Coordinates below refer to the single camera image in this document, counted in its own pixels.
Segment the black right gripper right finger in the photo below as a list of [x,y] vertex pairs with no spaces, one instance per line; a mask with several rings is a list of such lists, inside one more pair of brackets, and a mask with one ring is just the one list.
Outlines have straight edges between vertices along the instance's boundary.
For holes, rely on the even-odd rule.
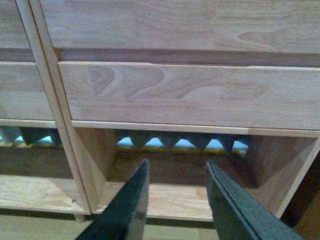
[[205,165],[206,190],[220,240],[302,240],[216,163]]

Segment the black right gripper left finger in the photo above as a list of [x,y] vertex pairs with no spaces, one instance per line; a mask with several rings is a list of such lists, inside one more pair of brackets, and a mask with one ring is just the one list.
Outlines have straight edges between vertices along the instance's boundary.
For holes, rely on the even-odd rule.
[[149,203],[150,161],[144,159],[78,240],[141,240]]

